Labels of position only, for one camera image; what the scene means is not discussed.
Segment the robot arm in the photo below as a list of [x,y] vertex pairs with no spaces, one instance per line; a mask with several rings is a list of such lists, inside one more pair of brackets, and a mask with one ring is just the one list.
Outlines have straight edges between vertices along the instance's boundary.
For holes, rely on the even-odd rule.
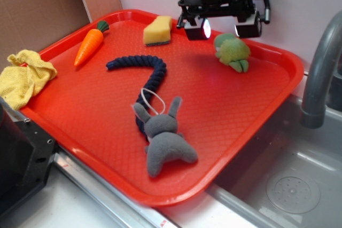
[[261,23],[270,23],[270,3],[263,0],[265,14],[256,10],[254,0],[180,0],[178,5],[182,14],[178,19],[178,28],[185,28],[189,40],[207,39],[201,31],[206,18],[236,17],[236,31],[240,38],[260,37]]

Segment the plush rabbit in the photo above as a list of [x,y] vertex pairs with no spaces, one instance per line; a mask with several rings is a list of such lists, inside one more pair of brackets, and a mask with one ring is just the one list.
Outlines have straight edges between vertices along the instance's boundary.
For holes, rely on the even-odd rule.
[[183,160],[188,163],[197,161],[195,149],[188,144],[182,134],[177,133],[177,111],[182,99],[175,97],[168,114],[151,116],[140,104],[133,109],[137,117],[144,122],[144,129],[150,145],[146,147],[147,171],[151,177],[157,177],[165,162]]

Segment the rabbit ear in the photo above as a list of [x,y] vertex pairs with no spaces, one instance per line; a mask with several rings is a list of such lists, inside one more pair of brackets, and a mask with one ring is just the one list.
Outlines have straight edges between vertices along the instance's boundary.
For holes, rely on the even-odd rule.
[[178,109],[181,105],[181,102],[182,102],[182,98],[179,96],[177,96],[177,97],[175,97],[175,99],[173,99],[173,101],[171,103],[171,107],[169,109],[169,115],[171,117],[176,118]]
[[151,115],[145,110],[144,106],[142,106],[140,103],[135,103],[132,105],[133,110],[135,112],[135,115],[144,123],[146,123]]

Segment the sink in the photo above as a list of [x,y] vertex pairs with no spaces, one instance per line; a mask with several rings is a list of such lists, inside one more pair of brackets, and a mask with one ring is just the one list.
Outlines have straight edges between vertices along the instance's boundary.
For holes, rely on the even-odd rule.
[[341,227],[341,112],[327,108],[308,129],[300,105],[291,95],[214,181],[218,198],[265,221],[258,227]]

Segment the orange carrot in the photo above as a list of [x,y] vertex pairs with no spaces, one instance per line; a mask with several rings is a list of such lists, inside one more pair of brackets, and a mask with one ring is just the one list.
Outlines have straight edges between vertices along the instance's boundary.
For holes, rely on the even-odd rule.
[[103,32],[109,29],[109,25],[105,21],[100,21],[96,29],[91,29],[86,34],[79,51],[76,55],[74,66],[82,64],[87,60],[103,41]]

